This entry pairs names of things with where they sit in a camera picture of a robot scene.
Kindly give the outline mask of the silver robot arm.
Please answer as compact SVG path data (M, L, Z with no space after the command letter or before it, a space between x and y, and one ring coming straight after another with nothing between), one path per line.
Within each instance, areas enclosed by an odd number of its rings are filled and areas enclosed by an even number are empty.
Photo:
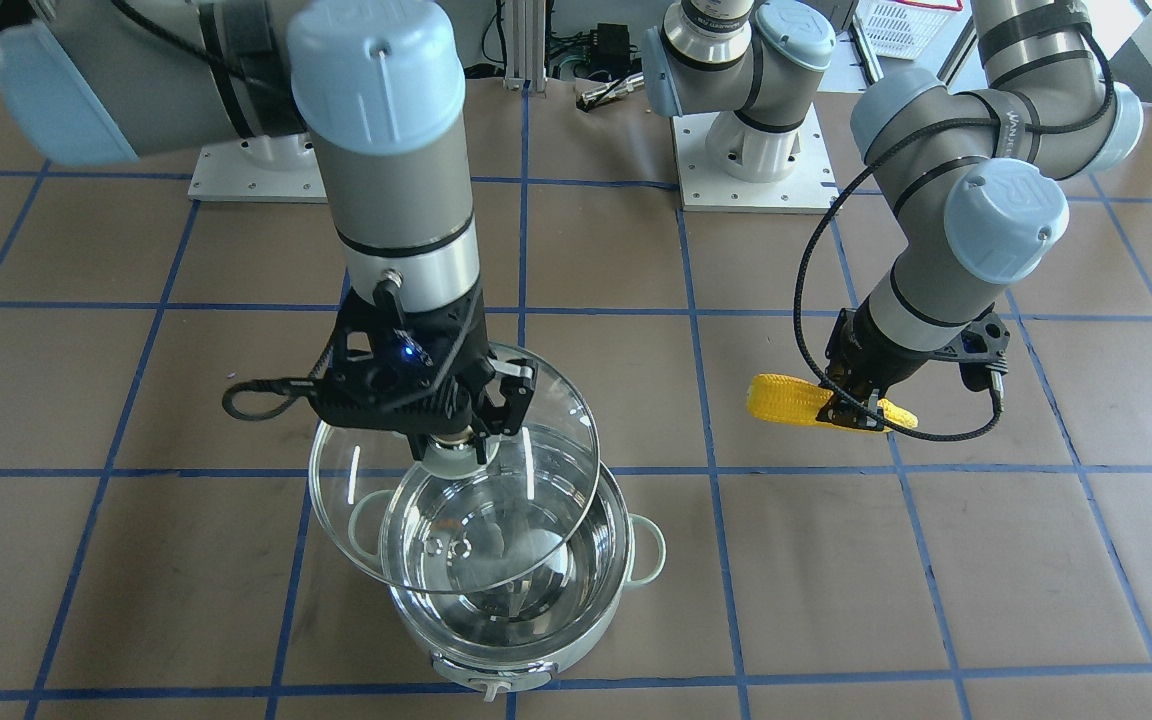
M535 365L488 344L463 123L434 1L59 1L0 32L0 94L65 167L305 135L349 291L305 378L234 384L241 420L305 397L333 427L511 435Z
M954 94L911 68L856 101L856 183L874 179L905 250L859 306L838 313L812 381L755 377L755 418L916 437L914 415L887 395L932 361L988 393L988 427L1005 414L1010 334L996 297L1068 228L1061 182L1126 159L1143 109L1112 76L1084 3L975 1L972 17L986 88ZM660 118L717 115L708 154L733 176L782 179L787 158L751 154L791 145L835 41L799 1L676 1L641 44L646 94Z

